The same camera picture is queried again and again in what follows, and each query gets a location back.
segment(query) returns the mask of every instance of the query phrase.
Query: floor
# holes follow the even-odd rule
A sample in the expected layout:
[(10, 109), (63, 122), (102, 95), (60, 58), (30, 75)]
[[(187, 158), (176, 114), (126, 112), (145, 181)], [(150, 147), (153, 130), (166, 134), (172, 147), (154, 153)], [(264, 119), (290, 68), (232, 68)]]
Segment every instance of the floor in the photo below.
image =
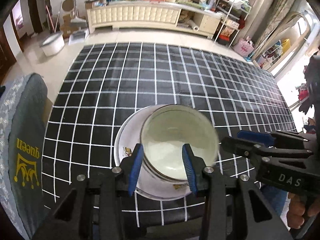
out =
[(96, 29), (93, 34), (88, 36), (84, 44), (78, 43), (68, 46), (66, 43), (66, 46), (57, 55), (46, 57), (42, 49), (39, 48), (39, 43), (47, 35), (48, 32), (43, 32), (28, 42), (24, 53), (18, 55), (17, 63), (10, 69), (3, 84), (18, 76), (37, 72), (42, 76), (48, 87), (48, 99), (51, 102), (55, 101), (67, 70), (84, 45), (128, 41), (156, 42), (204, 49), (243, 60), (232, 49), (214, 43), (204, 36), (150, 29), (120, 29), (119, 31), (113, 31), (111, 28)]

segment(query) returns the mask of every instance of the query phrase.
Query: person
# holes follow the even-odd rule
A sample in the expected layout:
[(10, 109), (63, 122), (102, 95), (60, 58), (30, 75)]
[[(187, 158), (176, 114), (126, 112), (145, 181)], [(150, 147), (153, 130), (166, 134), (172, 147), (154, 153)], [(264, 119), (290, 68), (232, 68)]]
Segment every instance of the person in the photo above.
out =
[[(302, 217), (306, 211), (304, 203), (300, 201), (298, 195), (289, 193), (288, 198), (291, 200), (289, 205), (289, 211), (287, 213), (288, 227), (299, 229), (304, 223)], [(315, 202), (308, 209), (308, 216), (313, 217), (320, 212), (320, 198), (317, 198)]]

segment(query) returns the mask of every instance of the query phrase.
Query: metal screw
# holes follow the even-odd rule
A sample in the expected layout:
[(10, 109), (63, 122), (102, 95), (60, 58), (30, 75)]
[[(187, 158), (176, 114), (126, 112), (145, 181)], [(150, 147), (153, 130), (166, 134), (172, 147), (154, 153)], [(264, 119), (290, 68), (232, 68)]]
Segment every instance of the metal screw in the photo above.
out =
[(113, 167), (112, 168), (112, 172), (113, 173), (120, 173), (121, 172), (121, 168), (120, 167)]
[(262, 160), (263, 160), (264, 162), (269, 162), (269, 161), (270, 161), (270, 158), (268, 158), (268, 157), (262, 157)]
[(213, 173), (213, 168), (210, 167), (210, 166), (207, 166), (207, 167), (204, 168), (204, 171), (205, 171), (206, 173)]
[(77, 181), (84, 181), (85, 180), (85, 175), (80, 174), (77, 176)]
[(248, 180), (249, 180), (249, 176), (248, 176), (248, 175), (245, 175), (245, 174), (242, 174), (242, 175), (240, 176), (240, 179), (241, 179), (242, 181), (248, 181)]

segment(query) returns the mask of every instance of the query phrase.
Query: curtain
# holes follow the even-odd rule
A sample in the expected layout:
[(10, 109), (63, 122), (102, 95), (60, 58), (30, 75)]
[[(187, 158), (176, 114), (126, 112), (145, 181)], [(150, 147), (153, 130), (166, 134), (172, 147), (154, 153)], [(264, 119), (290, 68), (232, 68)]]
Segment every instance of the curtain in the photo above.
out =
[(274, 30), (274, 28), (276, 28), (279, 25), (279, 23), (284, 19), (284, 17), (290, 11), (294, 1), (295, 0), (278, 0), (277, 4), (274, 6), (271, 17), (268, 20), (269, 23), (267, 25), (267, 28), (256, 42), (255, 48), (257, 48)]

